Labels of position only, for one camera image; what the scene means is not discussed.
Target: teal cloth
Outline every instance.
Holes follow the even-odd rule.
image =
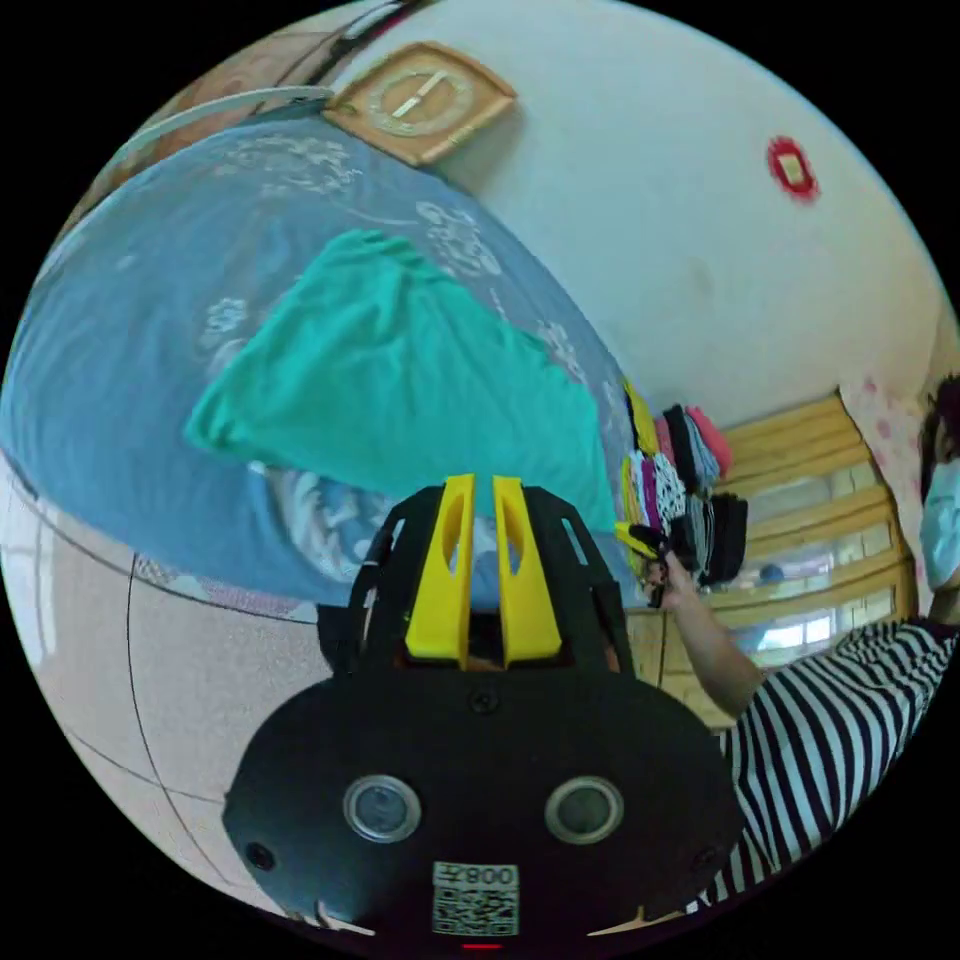
[[[213,381],[191,443],[407,497],[477,476],[520,477],[615,522],[596,404],[517,330],[405,239],[355,230],[327,244]]]

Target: face mask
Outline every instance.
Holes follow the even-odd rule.
[[[934,468],[923,506],[920,543],[927,583],[936,590],[960,567],[960,459]]]

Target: label sticker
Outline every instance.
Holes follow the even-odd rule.
[[[770,175],[800,203],[813,203],[820,196],[820,185],[800,146],[789,137],[777,137],[767,147]]]
[[[516,936],[520,932],[520,872],[516,866],[434,863],[433,932]]]

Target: stack of clothes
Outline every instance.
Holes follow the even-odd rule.
[[[730,445],[699,407],[675,405],[654,419],[629,382],[624,392],[635,447],[623,462],[627,523],[660,531],[678,554],[696,557],[699,586],[729,583],[746,552],[747,503],[709,491],[733,465]],[[651,554],[631,550],[629,559],[644,579]]]
[[[733,466],[730,445],[699,407],[672,406],[654,421],[654,432],[660,451],[691,492],[711,490]]]
[[[700,587],[715,587],[736,579],[747,546],[747,502],[732,493],[709,498],[691,496],[670,540],[677,552],[696,557],[691,571]]]

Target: striped shirt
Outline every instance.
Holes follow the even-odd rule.
[[[874,624],[766,678],[721,737],[746,826],[692,913],[796,863],[876,789],[923,719],[960,628]]]

